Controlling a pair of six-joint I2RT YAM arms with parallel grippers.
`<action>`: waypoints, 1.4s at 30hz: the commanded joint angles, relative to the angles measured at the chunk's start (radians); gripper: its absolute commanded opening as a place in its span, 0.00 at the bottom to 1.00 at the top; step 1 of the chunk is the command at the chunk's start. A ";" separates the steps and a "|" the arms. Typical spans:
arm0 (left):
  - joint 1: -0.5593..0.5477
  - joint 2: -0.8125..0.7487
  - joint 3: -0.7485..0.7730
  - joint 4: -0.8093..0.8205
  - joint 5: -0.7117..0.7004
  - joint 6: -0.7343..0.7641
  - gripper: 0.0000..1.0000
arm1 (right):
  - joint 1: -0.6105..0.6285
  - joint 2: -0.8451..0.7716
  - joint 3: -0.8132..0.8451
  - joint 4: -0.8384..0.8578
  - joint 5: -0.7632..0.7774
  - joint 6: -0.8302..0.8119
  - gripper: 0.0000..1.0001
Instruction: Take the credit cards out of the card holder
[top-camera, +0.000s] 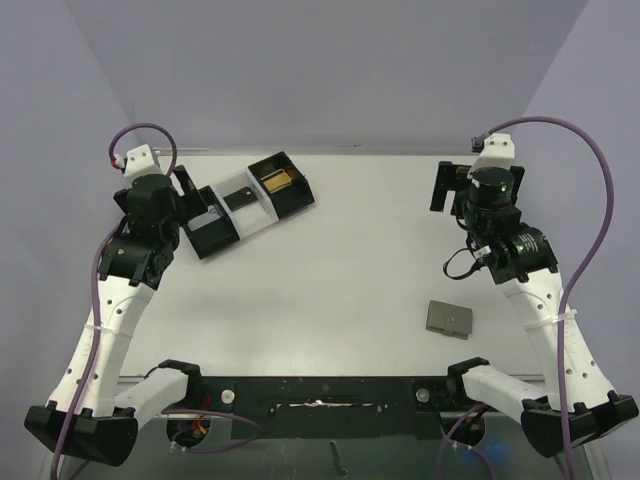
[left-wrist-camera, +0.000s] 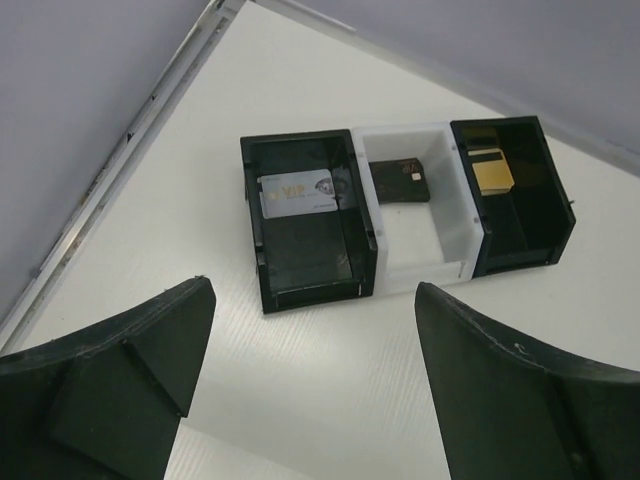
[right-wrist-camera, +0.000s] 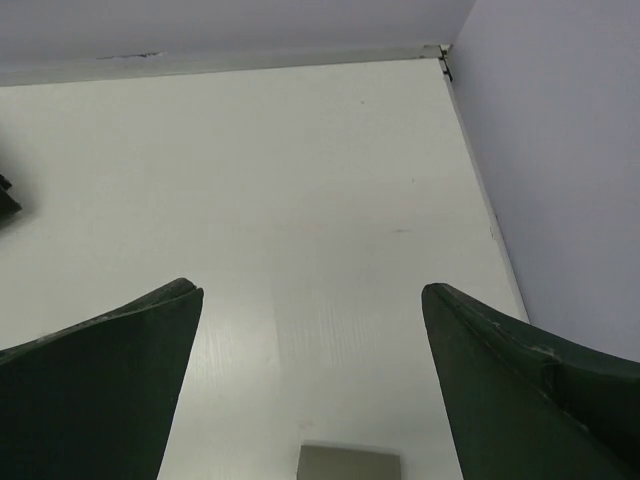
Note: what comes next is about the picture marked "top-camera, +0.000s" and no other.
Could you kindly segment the black white sorting tray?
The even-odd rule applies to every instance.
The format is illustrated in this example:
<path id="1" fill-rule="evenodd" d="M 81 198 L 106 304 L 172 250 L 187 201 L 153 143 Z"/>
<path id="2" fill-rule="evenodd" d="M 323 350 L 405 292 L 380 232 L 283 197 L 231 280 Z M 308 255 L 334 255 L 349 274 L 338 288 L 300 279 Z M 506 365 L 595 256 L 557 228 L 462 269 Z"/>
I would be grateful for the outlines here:
<path id="1" fill-rule="evenodd" d="M 289 187 L 269 194 L 261 178 L 278 169 L 285 169 L 293 182 Z M 224 180 L 206 186 L 213 190 L 221 216 L 198 230 L 184 229 L 193 250 L 201 260 L 212 257 L 315 203 L 307 178 L 284 152 L 255 162 Z M 257 201 L 231 212 L 223 197 L 244 186 L 252 188 Z"/>

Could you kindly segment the grey card holder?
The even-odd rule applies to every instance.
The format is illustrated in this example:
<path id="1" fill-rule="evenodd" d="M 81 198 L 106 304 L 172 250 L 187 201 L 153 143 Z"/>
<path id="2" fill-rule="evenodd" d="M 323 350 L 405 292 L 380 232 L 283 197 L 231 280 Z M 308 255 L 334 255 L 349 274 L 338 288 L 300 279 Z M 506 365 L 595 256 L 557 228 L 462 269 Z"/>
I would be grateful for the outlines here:
<path id="1" fill-rule="evenodd" d="M 431 300 L 427 308 L 425 328 L 447 337 L 467 340 L 473 330 L 473 310 Z"/>

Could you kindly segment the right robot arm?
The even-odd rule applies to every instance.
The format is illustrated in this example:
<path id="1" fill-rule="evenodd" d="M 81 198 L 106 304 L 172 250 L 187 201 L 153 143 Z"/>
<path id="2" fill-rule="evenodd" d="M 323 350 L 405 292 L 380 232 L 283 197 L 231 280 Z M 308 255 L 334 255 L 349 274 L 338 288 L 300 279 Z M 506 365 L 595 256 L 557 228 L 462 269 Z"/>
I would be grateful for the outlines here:
<path id="1" fill-rule="evenodd" d="M 448 402 L 459 409 L 484 403 L 515 420 L 545 458 L 566 445 L 604 437 L 639 414 L 635 400 L 619 394 L 598 367 L 577 325 L 561 304 L 562 279 L 546 236 L 521 219 L 515 202 L 524 176 L 508 169 L 439 163 L 430 208 L 451 213 L 466 232 L 471 269 L 487 268 L 514 308 L 541 366 L 544 385 L 533 387 L 480 357 L 449 366 Z"/>

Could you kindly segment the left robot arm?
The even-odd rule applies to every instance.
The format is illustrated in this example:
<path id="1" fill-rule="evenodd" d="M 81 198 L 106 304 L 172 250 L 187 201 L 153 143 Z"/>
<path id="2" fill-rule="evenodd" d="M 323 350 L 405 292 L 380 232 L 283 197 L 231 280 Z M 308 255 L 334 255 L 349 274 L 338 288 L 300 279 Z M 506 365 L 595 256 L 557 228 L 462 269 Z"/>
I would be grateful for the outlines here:
<path id="1" fill-rule="evenodd" d="M 190 411 L 204 398 L 199 366 L 165 360 L 130 390 L 116 387 L 136 326 L 174 260 L 181 227 L 205 212 L 186 169 L 151 173 L 115 193 L 124 216 L 98 248 L 91 272 L 91 313 L 72 359 L 25 428 L 61 456 L 109 466 L 130 455 L 139 430 L 164 409 Z"/>

